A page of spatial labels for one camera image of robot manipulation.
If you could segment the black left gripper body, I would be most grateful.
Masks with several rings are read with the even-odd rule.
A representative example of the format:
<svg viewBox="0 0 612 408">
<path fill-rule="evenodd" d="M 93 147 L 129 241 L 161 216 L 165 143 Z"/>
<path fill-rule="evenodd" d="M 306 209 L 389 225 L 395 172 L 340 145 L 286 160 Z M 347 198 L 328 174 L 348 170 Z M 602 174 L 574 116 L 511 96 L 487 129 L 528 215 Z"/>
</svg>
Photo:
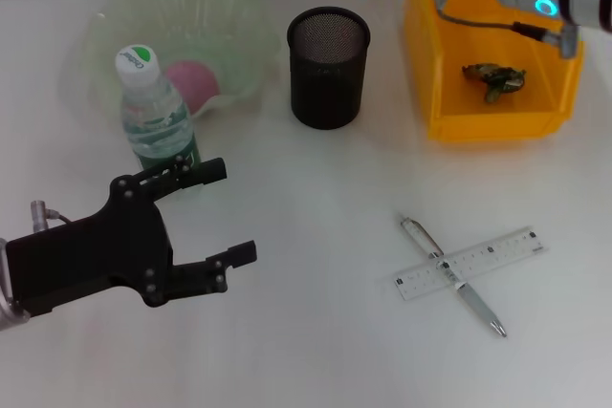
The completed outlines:
<svg viewBox="0 0 612 408">
<path fill-rule="evenodd" d="M 160 306 L 172 262 L 161 212 L 131 176 L 111 182 L 97 213 L 12 240 L 6 252 L 14 300 L 31 316 L 114 287 Z"/>
</svg>

